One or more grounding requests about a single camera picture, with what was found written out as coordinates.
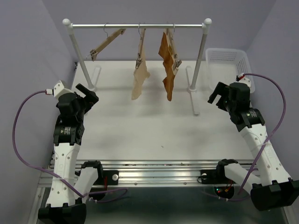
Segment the wooden clip hanger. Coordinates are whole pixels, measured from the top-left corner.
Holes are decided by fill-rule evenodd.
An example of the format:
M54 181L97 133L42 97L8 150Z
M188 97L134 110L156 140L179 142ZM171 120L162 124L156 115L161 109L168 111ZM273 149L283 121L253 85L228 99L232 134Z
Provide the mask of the wooden clip hanger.
M145 28L141 28L140 24L138 25L138 33L140 35L140 41L138 45L138 53L137 53L137 59L135 63L135 69L138 69L142 63L142 49L143 49L145 30L146 30Z
M173 32L170 28L167 28L165 30L166 32L166 37L168 38L168 43L170 44L171 47L171 55L173 57L173 66L172 69L173 71L178 70L179 66L181 65L182 61L178 58L178 53L177 53L177 49L175 46L175 42L173 39Z

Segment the beige underwear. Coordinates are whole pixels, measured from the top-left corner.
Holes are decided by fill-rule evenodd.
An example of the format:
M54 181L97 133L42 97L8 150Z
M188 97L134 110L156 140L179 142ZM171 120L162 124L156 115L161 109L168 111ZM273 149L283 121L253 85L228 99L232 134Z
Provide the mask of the beige underwear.
M136 100L140 97L142 93L142 85L144 81L150 77L150 73L147 70L146 60L145 60L145 48L143 47L143 42L140 41L139 47L141 47L141 63L138 68L134 70L134 86L131 93L131 100Z

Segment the brown underwear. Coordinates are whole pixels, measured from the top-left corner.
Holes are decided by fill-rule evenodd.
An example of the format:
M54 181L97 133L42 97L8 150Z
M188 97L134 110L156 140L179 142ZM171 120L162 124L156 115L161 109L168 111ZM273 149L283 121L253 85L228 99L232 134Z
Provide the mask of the brown underwear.
M177 69L173 69L174 65L174 55L172 52L171 44L169 41L169 36L167 34L167 30L163 31L163 36L161 39L161 44L159 48L158 54L163 59L163 66L166 72L166 77L163 80L164 88L167 93L168 101L172 101L172 92L174 88L174 79L177 73Z

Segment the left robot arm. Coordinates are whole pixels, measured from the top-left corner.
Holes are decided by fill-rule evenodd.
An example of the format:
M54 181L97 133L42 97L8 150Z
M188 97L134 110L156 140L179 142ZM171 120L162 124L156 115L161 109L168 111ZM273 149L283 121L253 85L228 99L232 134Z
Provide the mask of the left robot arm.
M103 181L104 172L99 161L85 162L75 179L77 156L84 134L84 116L98 102L95 92L78 84L84 96L71 91L59 81L53 88L59 109L54 134L54 171L51 191L45 208L38 211L38 219L45 224L83 224L86 201L93 184Z

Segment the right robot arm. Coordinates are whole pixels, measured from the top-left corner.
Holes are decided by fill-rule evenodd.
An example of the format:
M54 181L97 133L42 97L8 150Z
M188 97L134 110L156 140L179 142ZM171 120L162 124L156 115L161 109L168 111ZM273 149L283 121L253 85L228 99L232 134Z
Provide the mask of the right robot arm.
M228 179L250 194L259 211L291 206L299 196L299 182L291 178L282 166L270 143L265 121L258 109L250 106L250 88L245 83L226 85L219 82L210 95L211 104L220 96L216 106L229 113L239 134L255 158L259 176L247 171L234 159L218 162L213 176L220 182Z

